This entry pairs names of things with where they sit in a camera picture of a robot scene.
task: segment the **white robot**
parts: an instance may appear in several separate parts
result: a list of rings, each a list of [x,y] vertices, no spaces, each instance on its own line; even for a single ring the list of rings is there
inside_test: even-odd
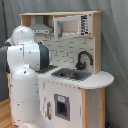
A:
[[[11,84],[11,110],[19,128],[53,128],[40,114],[39,88],[35,71],[47,68],[50,52],[35,42],[33,31],[20,26],[13,31],[7,46],[0,49],[0,70],[8,72]]]

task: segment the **toy kitchen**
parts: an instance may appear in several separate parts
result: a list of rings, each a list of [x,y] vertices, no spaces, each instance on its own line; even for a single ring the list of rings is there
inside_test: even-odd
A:
[[[101,71],[101,12],[20,17],[51,53],[48,69],[37,72],[42,116],[54,128],[105,128],[105,87],[114,77]]]

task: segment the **cabinet door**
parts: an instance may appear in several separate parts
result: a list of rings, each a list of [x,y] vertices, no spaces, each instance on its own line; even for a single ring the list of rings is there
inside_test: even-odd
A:
[[[81,90],[45,82],[46,113],[54,128],[83,128]]]
[[[54,18],[55,40],[90,35],[91,16],[76,15]]]

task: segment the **handle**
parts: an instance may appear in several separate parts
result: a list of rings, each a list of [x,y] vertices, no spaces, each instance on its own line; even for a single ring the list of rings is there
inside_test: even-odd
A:
[[[49,113],[49,109],[50,109],[50,102],[47,103],[47,117],[49,120],[51,120],[51,115]]]
[[[63,33],[63,27],[62,27],[62,22],[61,21],[57,21],[57,24],[59,26],[59,33],[58,33],[58,38],[62,37],[62,33]]]

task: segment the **countertop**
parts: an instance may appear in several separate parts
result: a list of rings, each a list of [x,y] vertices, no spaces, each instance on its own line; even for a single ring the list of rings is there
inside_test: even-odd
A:
[[[75,80],[70,80],[70,79],[64,79],[64,78],[58,78],[58,77],[53,77],[51,74],[62,67],[57,67],[45,74],[38,73],[37,77],[38,79],[44,79],[52,82],[61,82],[63,84],[68,84],[70,86],[76,86],[79,88],[84,88],[84,89],[97,89],[97,88],[104,88],[109,85],[111,85],[114,81],[114,77],[107,72],[101,71],[97,73],[96,75],[92,74],[90,77],[83,81],[75,81]]]

